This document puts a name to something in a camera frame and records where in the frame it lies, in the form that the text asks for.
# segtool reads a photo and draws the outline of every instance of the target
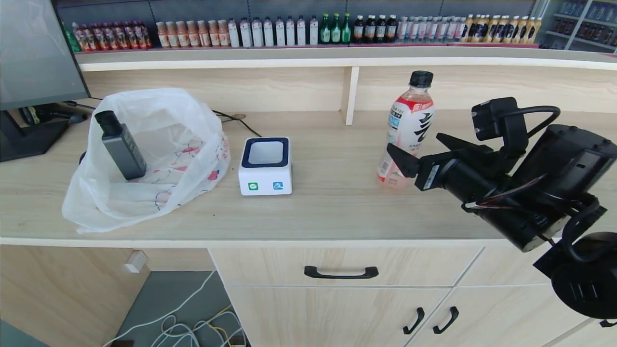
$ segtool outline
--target monitor stand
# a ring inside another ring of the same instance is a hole
[[[2,111],[0,114],[0,162],[45,154],[67,128],[67,120],[21,128],[8,111]]]

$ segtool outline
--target drawer handle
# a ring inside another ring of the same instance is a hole
[[[433,332],[435,334],[439,335],[443,333],[444,331],[446,331],[446,329],[448,329],[452,325],[452,323],[454,323],[454,321],[458,318],[458,309],[456,306],[450,307],[450,314],[452,314],[452,317],[450,318],[450,322],[448,322],[448,324],[446,324],[443,329],[440,329],[437,325],[433,327]]]
[[[317,271],[317,266],[305,266],[304,274],[311,278],[335,278],[338,280],[366,280],[368,278],[377,277],[379,275],[379,271],[377,271],[376,266],[369,266],[364,268],[364,274],[362,275],[322,275]]]
[[[418,325],[420,325],[420,322],[422,322],[422,320],[424,319],[424,309],[422,307],[418,307],[416,312],[418,313],[418,318],[416,319],[416,322],[413,324],[411,329],[409,329],[408,327],[403,327],[403,334],[411,335],[411,333],[416,330]]]
[[[615,325],[617,325],[617,322],[609,323],[606,319],[600,322],[600,326],[603,328],[610,328],[610,327],[614,327]]]

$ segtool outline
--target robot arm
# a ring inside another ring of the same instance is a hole
[[[416,158],[388,144],[405,177],[416,177],[421,191],[443,188],[505,236],[522,252],[548,241],[552,248],[534,267],[551,279],[557,296],[588,317],[617,319],[617,233],[581,236],[607,210],[588,190],[617,159],[617,146],[587,130],[549,125],[559,116],[553,106],[519,109],[514,98],[474,106],[478,140],[503,138],[494,151],[439,133],[450,151]],[[527,132],[524,114],[552,115]],[[546,128],[516,172],[529,138]],[[562,238],[551,239],[562,230]]]

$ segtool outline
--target white plastic bag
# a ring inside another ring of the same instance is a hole
[[[108,232],[168,214],[205,193],[226,174],[229,142],[220,119],[186,90],[117,93],[93,112],[112,110],[147,163],[144,177],[126,181],[90,121],[88,150],[73,174],[62,215],[84,232]]]

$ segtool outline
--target computer screen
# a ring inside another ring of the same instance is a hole
[[[87,97],[51,0],[0,0],[0,109]]]

